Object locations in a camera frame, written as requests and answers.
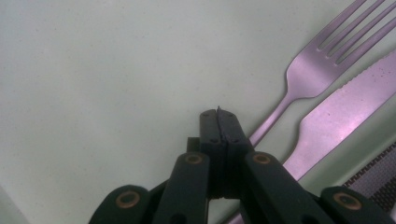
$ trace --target fork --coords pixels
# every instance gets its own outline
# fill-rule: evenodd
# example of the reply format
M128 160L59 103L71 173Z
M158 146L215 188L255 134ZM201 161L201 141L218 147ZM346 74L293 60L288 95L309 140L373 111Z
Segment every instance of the fork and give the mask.
M396 8L396 2L394 2L339 47L340 43L342 43L351 31L385 2L385 0L377 0L327 44L324 44L331 34L363 5L365 1L356 0L353 2L323 28L294 58L286 72L288 80L286 95L273 113L249 137L254 147L260 143L292 102L297 99L312 98L320 95L337 78L343 75L353 63L396 26L396 18L393 18L351 53L348 53L367 32Z

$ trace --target table surface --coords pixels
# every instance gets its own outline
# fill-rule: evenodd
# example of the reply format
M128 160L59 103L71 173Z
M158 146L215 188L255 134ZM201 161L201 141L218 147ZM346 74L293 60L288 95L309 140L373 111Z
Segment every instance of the table surface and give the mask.
M0 222L88 223L111 190L154 188L218 105L250 135L286 92L292 58L350 2L1 1ZM395 39L293 103L256 149L285 160L301 119ZM396 140L395 122L393 97L301 184L343 183ZM236 206L211 202L209 223Z

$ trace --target pivot screw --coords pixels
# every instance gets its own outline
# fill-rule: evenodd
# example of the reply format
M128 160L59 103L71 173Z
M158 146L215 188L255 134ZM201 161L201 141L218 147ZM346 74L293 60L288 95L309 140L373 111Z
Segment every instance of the pivot screw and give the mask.
M189 164L199 164L202 162L202 157L196 154L186 156L186 162Z
M271 159L263 154L254 155L253 160L259 164L268 164L271 162Z
M119 195L116 199L116 205L119 208L131 208L140 201L140 195L133 190L128 190Z
M355 198L346 194L344 192L335 193L333 196L334 200L341 206L349 210L359 210L361 209L361 202Z

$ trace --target fork handle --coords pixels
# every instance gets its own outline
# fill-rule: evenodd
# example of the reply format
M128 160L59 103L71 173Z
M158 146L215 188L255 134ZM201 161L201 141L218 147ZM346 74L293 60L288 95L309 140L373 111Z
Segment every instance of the fork handle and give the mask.
M276 109L272 114L260 125L260 127L249 137L251 145L257 146L264 136L270 131L274 126L275 122L282 116L289 105L296 100L296 97L292 95L289 91L277 105Z

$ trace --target cutlery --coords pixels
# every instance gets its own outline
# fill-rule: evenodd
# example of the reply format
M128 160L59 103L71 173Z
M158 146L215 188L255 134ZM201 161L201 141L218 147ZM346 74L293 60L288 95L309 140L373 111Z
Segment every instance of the cutlery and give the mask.
M316 97L324 92L353 63L355 63L396 26L396 18L393 18L349 53L351 48L368 31L370 31L379 21L396 8L396 2L394 2L343 44L343 40L345 40L346 36L367 16L375 11L377 7L385 2L385 0L378 0L364 10L359 17L350 23L344 30L326 43L332 33L334 33L339 26L341 26L361 5L363 5L364 2L365 0L356 0L353 2L323 30L321 30L317 36L315 36L294 58L286 72L288 80L288 90L286 95L274 112L260 125L253 135L249 137L249 140L254 147L259 144L262 138L268 133L271 127L274 126L275 122L293 101L301 98Z
M296 180L395 95L395 62L396 49L332 93L303 118L297 146L284 163ZM225 223L244 222L236 215Z

